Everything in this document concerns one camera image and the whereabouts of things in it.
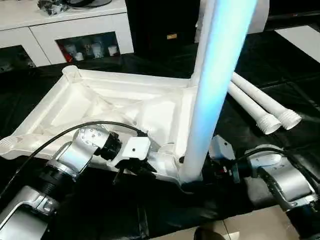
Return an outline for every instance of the glass cabinet door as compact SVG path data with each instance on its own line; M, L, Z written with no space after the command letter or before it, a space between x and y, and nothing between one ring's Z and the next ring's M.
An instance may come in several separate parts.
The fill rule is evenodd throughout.
M67 62L99 59L120 54L114 31L55 41Z
M0 48L0 73L35 66L22 45Z

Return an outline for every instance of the red object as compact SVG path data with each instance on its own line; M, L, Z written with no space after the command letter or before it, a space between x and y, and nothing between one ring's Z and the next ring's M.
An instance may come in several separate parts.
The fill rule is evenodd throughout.
M67 63L71 63L74 60L73 57L66 51L64 46L62 46L62 45L58 45L58 46L59 46L59 48L60 48L60 50L61 50L61 52L62 52L62 54L63 54L63 56L64 56L64 58L66 60L66 62Z

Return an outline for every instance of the white countertop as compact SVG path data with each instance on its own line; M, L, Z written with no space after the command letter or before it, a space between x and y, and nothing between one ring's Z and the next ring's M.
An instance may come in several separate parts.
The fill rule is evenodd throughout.
M49 16L37 4L38 0L0 0L0 31L127 12L125 0L112 0L91 9L70 8L55 16Z

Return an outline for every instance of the black plastic sheet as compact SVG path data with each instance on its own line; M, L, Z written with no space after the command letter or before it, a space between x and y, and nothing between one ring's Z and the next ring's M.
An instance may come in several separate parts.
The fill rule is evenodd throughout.
M134 54L77 62L82 69L189 78L197 45L185 46L154 58ZM0 138L10 135L58 81L67 64L7 72L0 75ZM275 32L249 35L236 71L281 104L302 115L302 122L286 131L262 134L248 114L227 96L215 130L237 153L260 144L274 144L294 152L302 164L320 177L319 63ZM3 188L25 157L0 160ZM19 178L42 166L35 159ZM185 194L158 180L124 176L112 186L115 174L87 169L75 192L62 204L44 239L148 239L221 220L276 204L265 183L246 178L241 184L217 182Z

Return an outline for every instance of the white vertical pole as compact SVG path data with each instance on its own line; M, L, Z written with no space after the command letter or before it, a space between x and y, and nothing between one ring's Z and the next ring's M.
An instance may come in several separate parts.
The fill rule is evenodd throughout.
M205 9L203 19L199 19L200 21L202 20L202 22L198 22L201 33L198 50L196 52L194 71L190 80L190 87L196 86L199 83L202 64L206 54L206 46L211 25L210 23L212 15L214 14L215 0L206 0L205 3L202 2L201 4L205 6Z
M201 177L256 3L257 0L215 0L187 149L179 170L181 183Z

